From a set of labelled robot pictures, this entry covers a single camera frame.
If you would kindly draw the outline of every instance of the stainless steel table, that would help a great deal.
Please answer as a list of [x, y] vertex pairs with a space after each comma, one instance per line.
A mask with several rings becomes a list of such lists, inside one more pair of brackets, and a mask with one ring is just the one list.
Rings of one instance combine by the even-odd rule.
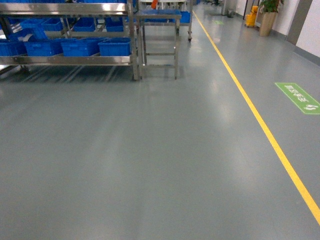
[[[178, 77], [179, 27], [181, 12], [173, 9], [140, 10], [135, 14], [138, 44], [139, 73], [142, 76], [143, 68], [171, 68], [174, 69], [174, 79]], [[146, 19], [174, 19], [174, 50], [173, 52], [147, 53], [145, 21]], [[174, 65], [150, 64], [147, 65], [147, 56], [174, 56]]]

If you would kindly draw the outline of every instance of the green floor marking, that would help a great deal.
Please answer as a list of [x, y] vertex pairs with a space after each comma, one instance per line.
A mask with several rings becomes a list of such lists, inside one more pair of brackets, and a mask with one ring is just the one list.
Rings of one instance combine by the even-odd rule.
[[218, 24], [218, 25], [223, 25], [223, 24], [224, 24], [223, 21], [218, 21], [218, 20], [215, 20], [214, 23], [215, 23], [215, 24]]
[[296, 83], [276, 82], [275, 84], [304, 114], [320, 115], [320, 103]]

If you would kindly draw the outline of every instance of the blue storage bin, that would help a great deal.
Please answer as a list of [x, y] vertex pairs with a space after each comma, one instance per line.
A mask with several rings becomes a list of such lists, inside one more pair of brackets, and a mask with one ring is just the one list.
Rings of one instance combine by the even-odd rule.
[[84, 38], [61, 42], [65, 57], [87, 57], [99, 52], [98, 43], [108, 38]]
[[10, 24], [18, 24], [20, 22], [19, 18], [8, 17], [8, 20]]
[[48, 37], [45, 34], [45, 30], [42, 26], [42, 23], [45, 22], [46, 19], [39, 19], [39, 18], [33, 18], [33, 19], [27, 19], [20, 23], [20, 26], [23, 29], [32, 29], [32, 34], [37, 40], [45, 40], [48, 39]]
[[0, 39], [0, 56], [17, 56], [26, 53], [27, 50], [22, 41]]
[[36, 4], [64, 4], [65, 0], [21, 0], [21, 1], [31, 1]]
[[22, 29], [20, 31], [17, 31], [15, 33], [12, 33], [8, 36], [10, 41], [21, 41], [21, 38], [24, 38], [28, 34], [34, 34], [31, 28]]
[[45, 31], [61, 31], [63, 29], [60, 18], [49, 18], [41, 25]]
[[64, 41], [64, 39], [26, 41], [24, 45], [28, 56], [53, 56], [63, 53], [61, 42]]
[[122, 17], [107, 17], [105, 19], [105, 28], [107, 32], [123, 32], [124, 23]]
[[75, 32], [94, 32], [96, 30], [95, 22], [92, 17], [80, 18], [73, 27]]
[[182, 23], [182, 24], [190, 23], [190, 12], [187, 12], [187, 11], [182, 11], [181, 12], [180, 23]]
[[84, 0], [86, 4], [121, 4], [127, 3], [127, 0]]
[[126, 23], [128, 23], [128, 22], [129, 22], [129, 17], [128, 17], [128, 16], [127, 16], [127, 17], [125, 17], [125, 22], [126, 22]]
[[20, 0], [6, 0], [6, 3], [10, 3], [10, 4], [20, 3]]
[[131, 44], [129, 37], [113, 37], [100, 42], [101, 56], [129, 56], [131, 54]]
[[41, 24], [44, 23], [46, 19], [42, 18], [31, 18], [26, 19], [20, 23], [20, 26], [23, 29], [36, 29], [36, 28], [42, 28]]

